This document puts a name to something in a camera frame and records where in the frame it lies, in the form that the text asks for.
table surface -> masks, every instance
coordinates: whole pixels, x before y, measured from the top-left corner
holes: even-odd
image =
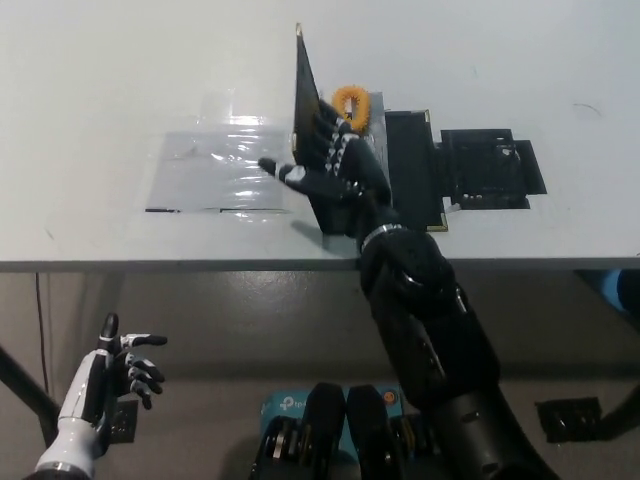
[[[163,136],[231,99],[290,128],[295,25],[319,89],[430,109],[436,135],[511,128],[548,195],[458,211],[455,261],[640,265],[640,3],[601,0],[0,3],[0,269],[338,269],[303,197],[288,214],[144,212]]]

robotic arm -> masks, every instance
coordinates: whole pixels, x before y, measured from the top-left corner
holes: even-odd
[[[348,207],[347,234],[356,239],[361,287],[386,352],[458,477],[558,478],[503,397],[498,359],[451,264],[430,235],[403,225],[366,141],[323,101],[314,130],[325,171],[271,159],[260,166],[299,193]]]
[[[25,480],[91,480],[94,461],[109,447],[118,397],[135,393],[149,410],[151,393],[162,393],[162,373],[131,349],[164,345],[167,338],[117,333],[118,316],[109,314],[96,349],[84,357],[71,382],[58,416],[58,436]]]

gray floor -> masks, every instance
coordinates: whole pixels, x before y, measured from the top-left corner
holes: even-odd
[[[640,336],[571,273],[460,277],[503,362],[507,398],[548,462],[565,479],[639,479],[640,431],[549,445],[534,402],[597,395],[614,408],[640,378]],[[136,443],[100,460],[98,478],[246,478],[270,391],[391,378],[355,274],[56,274],[43,276],[43,293],[57,398],[106,311],[120,313],[123,329],[170,337],[153,352],[166,393],[141,415]],[[40,379],[33,276],[0,276],[0,306],[0,341]],[[4,387],[0,402],[0,479],[19,478],[42,440]]]

orange ring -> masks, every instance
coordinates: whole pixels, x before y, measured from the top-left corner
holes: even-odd
[[[351,100],[355,104],[353,109],[355,117],[351,119],[347,115],[347,100]],[[333,94],[331,104],[346,121],[351,123],[351,128],[359,133],[365,132],[369,126],[371,101],[369,94],[364,88],[355,85],[339,88],[336,90],[336,93]]]

cable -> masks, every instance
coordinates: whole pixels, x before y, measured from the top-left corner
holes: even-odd
[[[42,378],[44,391],[49,395],[49,374],[47,373],[47,358],[44,348],[44,320],[42,319],[42,300],[40,299],[40,274],[36,272],[36,303],[38,304],[38,325],[40,326],[40,361],[42,363]]]

